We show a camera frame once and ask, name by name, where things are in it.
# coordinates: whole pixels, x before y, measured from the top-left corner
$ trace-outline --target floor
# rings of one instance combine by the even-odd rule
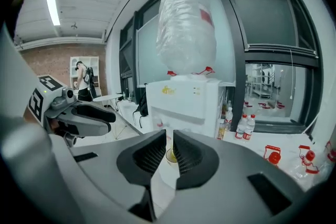
[[[78,138],[74,147],[96,145],[108,142],[117,142],[118,140],[128,139],[138,136],[139,134],[131,128],[124,119],[116,113],[116,121],[111,123],[112,130],[103,136],[88,136],[85,138]],[[152,196],[154,203],[154,211],[158,218],[164,209],[169,205],[175,196],[175,190],[169,187],[161,179],[159,170],[155,172],[151,180]]]

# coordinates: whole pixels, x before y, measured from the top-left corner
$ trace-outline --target ceiling light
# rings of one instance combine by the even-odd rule
[[[57,7],[56,7],[56,0],[47,0],[49,13],[51,16],[52,23],[54,25],[60,25],[58,13],[57,13]]]

